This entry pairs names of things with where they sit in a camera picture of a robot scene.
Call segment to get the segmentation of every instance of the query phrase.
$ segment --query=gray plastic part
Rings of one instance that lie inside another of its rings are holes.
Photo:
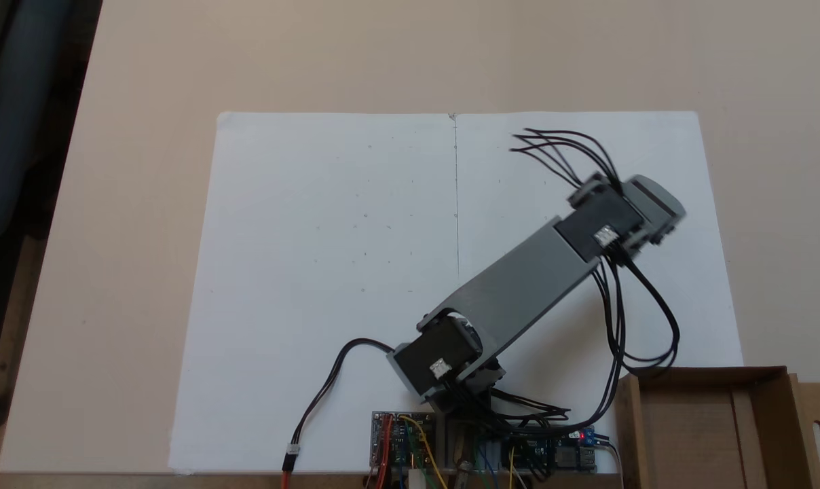
[[[568,201],[574,208],[581,207],[599,193],[602,185],[609,185],[608,180],[594,175]],[[618,236],[618,242],[631,255],[638,253],[646,242],[659,244],[686,214],[673,195],[648,177],[636,175],[621,186],[624,199],[643,217],[639,227],[626,236]],[[571,247],[555,229],[560,220],[555,217],[547,222],[510,253],[454,291],[416,326],[417,330],[425,331],[444,316],[462,319],[466,337],[478,338],[475,342],[479,344],[479,358],[464,366],[454,380],[463,382],[472,392],[481,392],[503,377],[503,369],[492,363],[497,355],[600,264],[599,257],[586,261]],[[445,387],[435,384],[425,393],[417,392],[394,359],[407,345],[399,344],[388,354],[388,360],[407,389],[417,393],[422,401],[433,400]],[[462,366],[451,365],[451,368]]]
[[[510,253],[482,270],[417,325],[421,331],[432,320],[459,313],[476,331],[481,355],[457,375],[457,381],[465,380],[494,359],[597,268],[598,259],[589,262],[581,259],[556,231],[554,225],[559,220],[560,217],[550,220]],[[394,361],[395,353],[407,345],[400,344],[388,358],[407,388],[415,392]],[[419,394],[422,399],[429,399],[441,389],[434,387]]]

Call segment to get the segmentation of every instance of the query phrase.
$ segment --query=red wire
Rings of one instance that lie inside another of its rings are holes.
[[[383,437],[383,458],[379,462],[379,474],[377,474],[377,489],[382,489],[386,480],[386,471],[389,470],[389,443],[392,438],[392,415],[386,414],[389,419],[384,424],[386,434]]]

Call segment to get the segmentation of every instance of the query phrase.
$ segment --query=circuit board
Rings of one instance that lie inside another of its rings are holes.
[[[431,459],[422,442],[422,434],[415,424],[401,420],[400,416],[407,416],[416,421],[425,431],[428,443],[434,450],[436,439],[436,422],[431,412],[383,412],[375,411],[371,414],[371,467],[376,467],[383,458],[383,441],[385,426],[391,417],[389,430],[389,464],[394,467],[428,467]]]
[[[562,437],[544,440],[528,440],[528,448],[551,471],[590,471],[597,470],[594,446],[597,440],[594,427],[574,431]],[[528,468],[527,457],[521,451],[513,453],[513,466],[522,471]],[[510,467],[510,450],[500,453],[500,466]]]

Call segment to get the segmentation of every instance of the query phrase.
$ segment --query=green wire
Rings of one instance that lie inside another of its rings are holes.
[[[407,423],[407,420],[404,420],[404,427],[407,428],[407,439],[410,440],[410,452],[416,455],[416,443],[413,441],[413,437],[410,436],[410,423]],[[422,470],[422,475],[425,477],[425,480],[428,481],[428,485],[431,486],[431,489],[438,489],[437,485],[434,483],[434,480],[431,480],[428,477],[425,469],[420,470]]]

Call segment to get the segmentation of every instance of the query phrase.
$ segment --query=yellow wire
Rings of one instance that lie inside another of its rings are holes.
[[[419,430],[419,438],[422,440],[422,443],[425,444],[425,450],[426,450],[426,452],[428,452],[428,458],[431,458],[431,467],[434,467],[434,473],[437,474],[437,479],[441,480],[441,484],[443,485],[443,489],[449,489],[447,487],[447,482],[445,482],[445,480],[443,480],[443,476],[441,475],[441,471],[438,470],[438,468],[437,468],[437,463],[434,461],[434,452],[431,451],[431,446],[428,445],[428,437],[425,436],[425,430],[422,429],[422,424],[419,424],[418,421],[416,421],[413,418],[410,418],[408,416],[404,416],[403,414],[401,416],[398,416],[398,417],[401,418],[401,420],[409,421],[409,422],[416,425],[416,429]]]
[[[516,447],[510,450],[510,489],[513,489],[513,456],[516,454]]]

